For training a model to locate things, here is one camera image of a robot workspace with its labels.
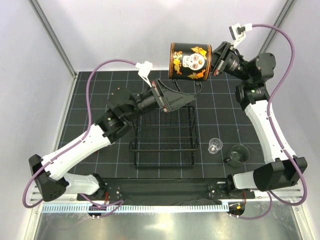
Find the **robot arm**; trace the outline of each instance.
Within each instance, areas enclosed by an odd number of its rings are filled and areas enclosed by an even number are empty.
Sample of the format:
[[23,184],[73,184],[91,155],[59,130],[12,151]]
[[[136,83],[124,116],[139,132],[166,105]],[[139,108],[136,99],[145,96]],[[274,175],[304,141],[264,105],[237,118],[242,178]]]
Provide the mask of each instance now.
[[[244,31],[250,29],[250,25],[231,27],[235,43],[223,42],[213,51],[210,45],[197,44],[195,47],[184,43],[171,45],[170,78],[178,77],[200,82],[207,80],[209,72],[214,76],[225,72],[243,81],[236,88],[236,99],[254,126],[262,145],[266,165],[255,171],[229,175],[228,191],[251,188],[268,191],[293,186],[299,180],[295,168],[283,153],[273,134],[266,111],[269,100],[266,81],[274,76],[275,57],[271,53],[261,53],[251,61],[246,61],[235,48],[235,45],[246,36]],[[177,49],[179,47],[185,48],[186,51]],[[185,55],[185,52],[190,49],[195,53]],[[133,119],[157,108],[166,113],[172,112],[195,99],[194,95],[168,88],[159,79],[149,82],[148,73],[149,71],[144,73],[143,80],[150,88],[136,98],[126,88],[118,89],[114,95],[110,96],[107,101],[109,107],[107,112],[91,126],[85,140],[81,140],[83,133],[53,153],[43,157],[34,155],[29,159],[31,173],[35,174],[54,156],[81,141],[76,147],[49,164],[35,178],[44,201],[52,201],[64,193],[83,193],[100,199],[106,192],[106,184],[98,174],[83,176],[67,172],[90,154],[109,146],[129,132]],[[282,134],[272,109],[270,114],[285,149],[303,172],[307,167],[305,158],[296,157]]]

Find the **table surface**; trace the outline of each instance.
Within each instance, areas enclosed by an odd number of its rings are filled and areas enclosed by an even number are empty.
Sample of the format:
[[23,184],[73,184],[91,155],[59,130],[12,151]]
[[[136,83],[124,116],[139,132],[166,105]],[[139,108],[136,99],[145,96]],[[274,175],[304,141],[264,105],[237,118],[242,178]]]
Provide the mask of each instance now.
[[[80,72],[64,123],[59,147],[69,143],[82,134],[88,124],[86,106],[86,84],[90,72]],[[149,79],[160,78],[166,85],[174,88],[168,79],[168,71],[152,71]],[[132,132],[115,144],[88,156],[69,172],[88,175],[98,173],[103,178],[224,178],[229,174],[253,171],[264,165],[262,148],[257,134],[248,117],[236,101],[235,87],[241,80],[222,74],[209,76],[203,82],[203,89],[196,100],[191,102],[196,109],[199,132],[199,148],[194,154],[192,168],[136,168],[134,155],[129,151]],[[179,85],[186,93],[195,93],[193,81],[181,80]],[[147,84],[138,76],[137,71],[100,71],[93,76],[90,85],[90,106],[92,120],[102,116],[107,109],[106,99],[118,87],[128,88],[133,95],[147,89]],[[223,148],[212,155],[208,152],[209,140],[219,138]],[[234,168],[223,163],[230,148],[243,144],[250,151],[249,160]]]

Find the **metal frame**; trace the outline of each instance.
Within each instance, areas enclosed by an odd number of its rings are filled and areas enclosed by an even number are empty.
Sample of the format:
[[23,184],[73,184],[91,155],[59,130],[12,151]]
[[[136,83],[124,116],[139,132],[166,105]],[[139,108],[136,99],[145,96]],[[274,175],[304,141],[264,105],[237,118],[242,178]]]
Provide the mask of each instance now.
[[49,38],[52,41],[52,44],[54,45],[55,49],[57,50],[57,52],[59,53],[60,57],[62,58],[65,66],[67,67],[67,69],[69,70],[70,74],[72,75],[73,78],[76,77],[76,71],[73,68],[71,62],[69,61],[69,58],[67,56],[67,54],[65,53],[63,47],[61,46],[53,28],[51,27],[44,11],[42,10],[41,6],[38,3],[38,0],[28,0],[30,5],[32,6],[35,14],[37,15],[37,17],[39,18],[39,21],[41,22],[44,30],[46,31],[46,33],[48,34]]
[[[289,15],[291,9],[295,5],[296,1],[297,0],[286,0],[285,1],[282,9],[280,10],[278,16],[276,17],[276,19],[273,23],[273,26],[275,26],[277,28],[280,28],[282,26],[282,24],[285,22],[287,16]],[[277,33],[278,32],[273,29],[269,31],[269,33],[266,36],[258,54],[264,53],[269,48],[269,46],[271,45],[271,43],[275,39]]]

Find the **black wire rack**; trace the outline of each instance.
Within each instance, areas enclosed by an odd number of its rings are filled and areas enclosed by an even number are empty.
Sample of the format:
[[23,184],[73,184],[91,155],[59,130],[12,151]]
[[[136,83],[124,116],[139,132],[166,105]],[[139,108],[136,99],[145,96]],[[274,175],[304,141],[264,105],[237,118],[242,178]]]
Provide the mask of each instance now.
[[195,107],[165,113],[156,109],[133,122],[129,150],[137,167],[190,167],[199,138]]

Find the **sugar skull design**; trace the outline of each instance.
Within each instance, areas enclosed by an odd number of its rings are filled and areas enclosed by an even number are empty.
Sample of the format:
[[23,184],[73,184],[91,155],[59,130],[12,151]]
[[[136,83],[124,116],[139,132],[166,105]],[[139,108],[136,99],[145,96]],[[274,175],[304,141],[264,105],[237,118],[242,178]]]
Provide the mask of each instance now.
[[184,68],[190,68],[191,70],[197,71],[205,65],[205,58],[199,53],[191,54],[190,56],[185,55],[182,58],[182,66]]

